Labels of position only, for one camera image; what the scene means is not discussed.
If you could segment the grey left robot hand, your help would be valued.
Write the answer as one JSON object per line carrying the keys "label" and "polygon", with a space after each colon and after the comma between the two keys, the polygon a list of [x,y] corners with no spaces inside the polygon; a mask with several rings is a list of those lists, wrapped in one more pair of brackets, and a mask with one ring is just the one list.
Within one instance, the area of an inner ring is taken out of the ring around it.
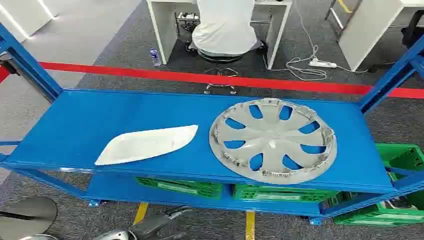
{"label": "grey left robot hand", "polygon": [[138,240],[182,240],[187,236],[186,232],[179,231],[168,235],[160,235],[159,232],[171,221],[192,211],[195,211],[195,209],[184,205],[170,208],[158,215],[145,218],[132,226],[130,231]]}

